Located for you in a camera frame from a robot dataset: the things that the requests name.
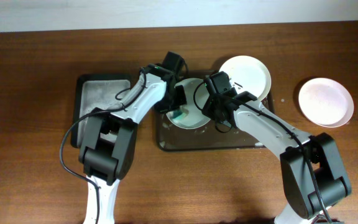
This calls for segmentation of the yellow green sponge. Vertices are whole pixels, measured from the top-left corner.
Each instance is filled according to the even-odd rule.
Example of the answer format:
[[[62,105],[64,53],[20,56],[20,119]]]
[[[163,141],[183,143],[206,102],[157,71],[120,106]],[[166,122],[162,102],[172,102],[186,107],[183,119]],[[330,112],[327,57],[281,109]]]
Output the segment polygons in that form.
[[[188,110],[179,109],[172,112],[171,120],[173,122],[179,122],[185,119],[187,116],[188,116]]]

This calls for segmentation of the pale green plastic plate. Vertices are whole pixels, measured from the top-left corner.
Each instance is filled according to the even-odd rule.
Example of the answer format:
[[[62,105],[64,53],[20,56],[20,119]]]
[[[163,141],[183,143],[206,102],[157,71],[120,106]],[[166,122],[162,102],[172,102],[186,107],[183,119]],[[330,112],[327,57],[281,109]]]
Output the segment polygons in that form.
[[[205,85],[202,84],[202,82],[203,80],[200,78],[187,78],[177,83],[177,86],[183,85],[187,100],[187,104],[180,106],[179,109],[188,110],[188,116],[179,122],[173,122],[171,120],[171,115],[173,111],[168,112],[166,114],[167,118],[175,126],[182,129],[196,129],[206,125],[211,120],[210,118],[202,114],[201,110],[196,107],[195,102],[193,100],[193,94],[196,90],[196,87],[201,84],[195,94],[196,103],[200,108],[202,108],[206,103],[209,93]]]

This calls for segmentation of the cream plastic plate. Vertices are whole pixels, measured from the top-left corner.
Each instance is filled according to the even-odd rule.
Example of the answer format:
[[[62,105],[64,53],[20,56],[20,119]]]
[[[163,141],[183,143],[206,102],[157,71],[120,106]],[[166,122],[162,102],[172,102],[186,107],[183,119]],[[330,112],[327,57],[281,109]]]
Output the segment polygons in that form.
[[[259,101],[267,97],[272,85],[268,68],[251,56],[232,57],[223,63],[219,71],[228,74],[230,84],[237,94],[247,91]]]

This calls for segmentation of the pink plastic plate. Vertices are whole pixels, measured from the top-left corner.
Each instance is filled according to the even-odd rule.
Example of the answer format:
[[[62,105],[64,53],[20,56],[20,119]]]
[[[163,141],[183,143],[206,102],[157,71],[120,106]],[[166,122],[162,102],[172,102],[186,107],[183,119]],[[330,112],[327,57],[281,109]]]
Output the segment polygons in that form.
[[[308,80],[299,90],[298,103],[307,119],[326,128],[343,126],[354,114],[354,101],[349,91],[328,78]]]

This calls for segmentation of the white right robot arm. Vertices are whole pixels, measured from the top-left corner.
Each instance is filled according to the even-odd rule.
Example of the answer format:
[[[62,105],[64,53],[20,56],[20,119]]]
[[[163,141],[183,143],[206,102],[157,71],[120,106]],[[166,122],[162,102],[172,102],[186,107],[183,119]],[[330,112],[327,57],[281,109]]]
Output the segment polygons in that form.
[[[203,85],[209,93],[205,116],[250,134],[278,157],[287,205],[274,223],[332,223],[329,208],[352,192],[335,140],[296,129],[256,96],[237,93],[225,72],[208,76]]]

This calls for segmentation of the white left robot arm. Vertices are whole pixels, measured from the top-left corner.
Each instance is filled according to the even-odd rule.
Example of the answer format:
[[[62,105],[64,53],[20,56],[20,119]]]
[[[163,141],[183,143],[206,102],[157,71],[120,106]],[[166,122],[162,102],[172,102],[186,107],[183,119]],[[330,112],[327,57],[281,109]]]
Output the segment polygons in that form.
[[[85,223],[114,223],[117,188],[132,165],[138,125],[151,108],[164,114],[186,103],[177,85],[186,67],[182,56],[168,52],[162,63],[140,69],[123,99],[88,117],[78,158],[88,182]]]

